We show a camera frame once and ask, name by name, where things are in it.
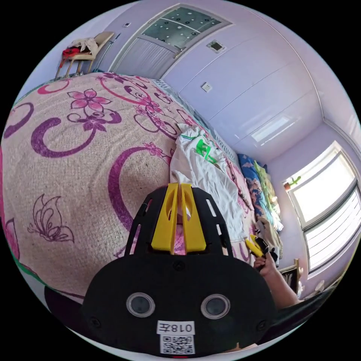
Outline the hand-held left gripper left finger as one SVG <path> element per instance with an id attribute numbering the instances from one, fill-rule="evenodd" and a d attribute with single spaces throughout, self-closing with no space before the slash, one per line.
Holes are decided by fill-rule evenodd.
<path id="1" fill-rule="evenodd" d="M 174 251 L 178 212 L 178 189 L 179 186 L 177 183 L 168 184 L 164 199 L 161 202 L 161 209 L 151 242 L 151 247 L 155 251 Z"/>

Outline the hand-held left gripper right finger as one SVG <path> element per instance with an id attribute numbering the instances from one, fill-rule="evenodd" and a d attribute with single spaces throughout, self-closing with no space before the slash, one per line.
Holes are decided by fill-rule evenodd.
<path id="1" fill-rule="evenodd" d="M 181 184 L 183 234 L 186 252 L 203 252 L 206 241 L 190 184 Z"/>

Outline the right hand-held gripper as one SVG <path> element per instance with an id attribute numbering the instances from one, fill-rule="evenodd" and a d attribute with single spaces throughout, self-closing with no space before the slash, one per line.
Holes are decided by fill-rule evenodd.
<path id="1" fill-rule="evenodd" d="M 269 252 L 274 261 L 279 261 L 279 248 L 277 246 L 268 245 L 262 238 L 257 235 L 250 235 L 250 239 L 255 241 L 256 245 L 249 239 L 245 239 L 245 244 L 249 252 L 254 257 L 265 257 L 265 254 Z"/>

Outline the person's right hand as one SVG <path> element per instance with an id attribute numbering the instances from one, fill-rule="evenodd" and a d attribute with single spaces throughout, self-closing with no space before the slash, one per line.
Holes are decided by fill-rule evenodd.
<path id="1" fill-rule="evenodd" d="M 278 272 L 276 263 L 269 252 L 263 257 L 257 257 L 254 261 L 253 267 L 264 278 L 267 276 L 274 276 Z"/>

